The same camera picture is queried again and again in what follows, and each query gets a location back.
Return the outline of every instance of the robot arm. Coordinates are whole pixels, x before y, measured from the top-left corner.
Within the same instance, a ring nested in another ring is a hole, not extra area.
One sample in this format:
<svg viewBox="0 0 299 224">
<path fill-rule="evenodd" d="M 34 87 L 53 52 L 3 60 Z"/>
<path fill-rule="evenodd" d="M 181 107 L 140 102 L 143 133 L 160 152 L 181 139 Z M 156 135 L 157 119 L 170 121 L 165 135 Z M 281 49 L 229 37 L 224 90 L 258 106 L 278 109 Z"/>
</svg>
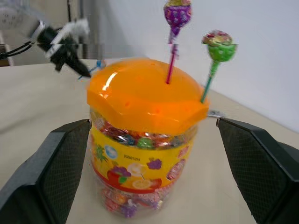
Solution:
<svg viewBox="0 0 299 224">
<path fill-rule="evenodd" d="M 37 42 L 57 71 L 67 64 L 78 74 L 90 77 L 88 68 L 78 59 L 78 44 L 71 37 L 89 33 L 87 20 L 67 23 L 56 31 L 42 15 L 24 4 L 24 0 L 0 0 L 0 29 L 15 29 Z"/>
</svg>

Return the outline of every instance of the candy jar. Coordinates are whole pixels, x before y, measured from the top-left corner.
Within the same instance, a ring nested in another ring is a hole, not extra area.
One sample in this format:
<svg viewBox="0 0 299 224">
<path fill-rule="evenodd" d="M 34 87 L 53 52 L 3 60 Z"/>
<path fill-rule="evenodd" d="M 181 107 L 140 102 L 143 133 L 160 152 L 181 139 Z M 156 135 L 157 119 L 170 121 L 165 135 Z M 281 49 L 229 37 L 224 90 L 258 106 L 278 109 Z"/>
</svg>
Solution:
<svg viewBox="0 0 299 224">
<path fill-rule="evenodd" d="M 166 84 L 168 68 L 151 59 L 124 60 L 95 73 L 87 88 L 99 198 L 126 218 L 163 207 L 207 117 L 203 88 L 178 68 Z"/>
</svg>

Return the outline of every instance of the orange lid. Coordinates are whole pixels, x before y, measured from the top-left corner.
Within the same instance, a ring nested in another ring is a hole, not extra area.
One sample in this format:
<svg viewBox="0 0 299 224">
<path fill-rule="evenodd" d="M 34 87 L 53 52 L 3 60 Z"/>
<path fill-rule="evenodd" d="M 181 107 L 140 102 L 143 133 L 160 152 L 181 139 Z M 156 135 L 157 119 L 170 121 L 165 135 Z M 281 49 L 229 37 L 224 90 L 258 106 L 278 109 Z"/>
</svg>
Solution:
<svg viewBox="0 0 299 224">
<path fill-rule="evenodd" d="M 129 59 L 98 71 L 87 89 L 87 103 L 114 127 L 179 135 L 207 117 L 209 102 L 200 102 L 203 88 L 187 73 L 169 64 Z"/>
</svg>

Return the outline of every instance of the white table surface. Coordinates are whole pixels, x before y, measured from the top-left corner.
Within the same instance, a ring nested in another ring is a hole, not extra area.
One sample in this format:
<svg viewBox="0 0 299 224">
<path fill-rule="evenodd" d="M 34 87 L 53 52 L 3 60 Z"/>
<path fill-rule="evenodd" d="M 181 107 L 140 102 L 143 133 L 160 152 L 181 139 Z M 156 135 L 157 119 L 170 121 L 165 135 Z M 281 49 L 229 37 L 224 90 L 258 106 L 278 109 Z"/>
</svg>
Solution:
<svg viewBox="0 0 299 224">
<path fill-rule="evenodd" d="M 94 60 L 85 61 L 91 67 Z M 86 83 L 52 64 L 0 68 L 0 188 L 52 130 L 88 118 Z M 210 92 L 212 109 L 266 129 L 276 140 L 299 148 L 299 135 L 232 100 Z M 191 157 L 174 194 L 160 212 L 123 219 L 104 210 L 95 197 L 87 162 L 68 224 L 255 224 L 231 174 L 216 119 L 201 122 Z"/>
</svg>

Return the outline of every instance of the yellow label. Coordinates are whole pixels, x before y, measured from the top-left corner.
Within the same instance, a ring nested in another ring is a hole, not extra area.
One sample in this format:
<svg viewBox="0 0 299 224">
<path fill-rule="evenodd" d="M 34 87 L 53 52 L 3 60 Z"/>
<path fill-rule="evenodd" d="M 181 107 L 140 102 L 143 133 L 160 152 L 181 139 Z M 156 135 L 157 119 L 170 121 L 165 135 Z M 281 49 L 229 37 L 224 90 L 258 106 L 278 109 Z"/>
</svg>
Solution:
<svg viewBox="0 0 299 224">
<path fill-rule="evenodd" d="M 98 131 L 93 136 L 92 164 L 98 176 L 114 188 L 146 194 L 175 182 L 187 162 L 193 140 L 169 150 L 143 150 L 120 144 Z"/>
</svg>

